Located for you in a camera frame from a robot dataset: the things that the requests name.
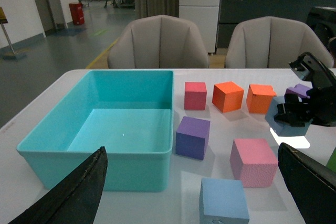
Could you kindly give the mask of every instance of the table surface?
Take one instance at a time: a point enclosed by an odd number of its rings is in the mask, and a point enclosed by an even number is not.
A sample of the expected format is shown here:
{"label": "table surface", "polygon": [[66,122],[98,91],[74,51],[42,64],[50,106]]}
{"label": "table surface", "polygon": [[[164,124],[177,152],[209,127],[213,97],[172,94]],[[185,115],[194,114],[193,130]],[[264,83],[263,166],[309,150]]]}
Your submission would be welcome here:
{"label": "table surface", "polygon": [[[16,145],[52,109],[89,70],[64,74],[30,105],[0,129],[0,223],[8,223],[41,198],[47,190],[26,161],[16,152]],[[209,146],[205,159],[171,155],[168,188],[160,193],[104,191],[95,223],[199,223],[198,198],[201,178],[234,179],[229,163],[234,138],[265,138],[276,153],[278,145],[271,136],[264,115],[249,114],[246,106],[248,86],[272,85],[278,95],[300,81],[290,69],[179,69],[174,70],[174,139],[183,116],[211,121]],[[205,82],[205,111],[184,110],[184,83]],[[213,85],[233,81],[244,92],[240,110],[220,113],[212,104]],[[310,126],[306,138],[309,149],[301,151],[325,165],[335,148],[336,128]],[[279,169],[268,188],[244,188],[250,224],[304,224]]]}

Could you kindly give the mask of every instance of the white cabinet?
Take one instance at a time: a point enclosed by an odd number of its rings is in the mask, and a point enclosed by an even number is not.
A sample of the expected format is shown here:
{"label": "white cabinet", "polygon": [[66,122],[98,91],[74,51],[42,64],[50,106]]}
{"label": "white cabinet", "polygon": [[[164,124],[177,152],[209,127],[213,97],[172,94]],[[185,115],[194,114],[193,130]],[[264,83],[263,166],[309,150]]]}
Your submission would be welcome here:
{"label": "white cabinet", "polygon": [[216,50],[217,25],[220,0],[180,0],[179,17],[194,22],[200,32],[207,52]]}

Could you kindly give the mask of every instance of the plastic bin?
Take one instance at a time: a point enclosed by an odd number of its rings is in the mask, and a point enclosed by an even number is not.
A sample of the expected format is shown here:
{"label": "plastic bin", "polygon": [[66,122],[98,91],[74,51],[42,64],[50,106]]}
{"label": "plastic bin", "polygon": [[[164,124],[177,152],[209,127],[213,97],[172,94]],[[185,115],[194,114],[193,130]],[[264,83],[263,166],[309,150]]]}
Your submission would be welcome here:
{"label": "plastic bin", "polygon": [[75,26],[84,24],[83,5],[81,3],[70,3],[69,8],[73,24]]}
{"label": "plastic bin", "polygon": [[92,70],[17,151],[48,189],[105,146],[104,190],[162,191],[169,178],[172,131],[172,71]]}

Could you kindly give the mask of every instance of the gray floor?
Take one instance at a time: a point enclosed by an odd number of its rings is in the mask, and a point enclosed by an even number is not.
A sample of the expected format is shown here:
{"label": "gray floor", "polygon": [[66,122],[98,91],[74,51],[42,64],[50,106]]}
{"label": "gray floor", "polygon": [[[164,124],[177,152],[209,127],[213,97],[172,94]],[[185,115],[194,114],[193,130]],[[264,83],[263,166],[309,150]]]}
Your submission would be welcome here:
{"label": "gray floor", "polygon": [[76,36],[48,36],[27,45],[27,57],[0,60],[0,127],[20,112],[62,74],[84,69],[135,19],[131,8],[103,8],[103,1],[84,7],[86,28]]}

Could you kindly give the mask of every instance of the foam cube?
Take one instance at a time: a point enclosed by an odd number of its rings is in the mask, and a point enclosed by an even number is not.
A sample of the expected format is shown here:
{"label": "foam cube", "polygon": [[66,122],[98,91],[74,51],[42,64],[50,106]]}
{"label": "foam cube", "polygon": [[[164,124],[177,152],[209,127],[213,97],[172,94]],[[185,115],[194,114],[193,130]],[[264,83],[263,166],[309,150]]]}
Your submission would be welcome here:
{"label": "foam cube", "polygon": [[288,124],[274,121],[274,116],[278,113],[277,105],[282,103],[285,103],[285,97],[273,97],[265,120],[278,136],[304,136],[311,122],[305,123],[304,127],[292,127]]}
{"label": "foam cube", "polygon": [[334,149],[333,153],[331,154],[327,162],[327,168],[336,172],[336,148]]}
{"label": "foam cube", "polygon": [[278,167],[278,160],[263,138],[234,139],[230,164],[235,179],[244,187],[269,187]]}
{"label": "foam cube", "polygon": [[244,90],[232,81],[214,85],[212,103],[223,113],[242,107]]}
{"label": "foam cube", "polygon": [[206,85],[205,82],[184,83],[184,109],[205,110]]}
{"label": "foam cube", "polygon": [[285,94],[296,94],[300,98],[308,98],[307,91],[310,90],[310,87],[307,87],[302,84],[297,84],[295,87],[290,87],[286,89]]}
{"label": "foam cube", "polygon": [[176,154],[203,160],[209,133],[210,121],[184,116],[176,131]]}
{"label": "foam cube", "polygon": [[247,224],[249,214],[240,180],[202,178],[199,193],[201,224]]}
{"label": "foam cube", "polygon": [[266,114],[272,98],[276,95],[271,85],[250,84],[246,98],[248,111]]}

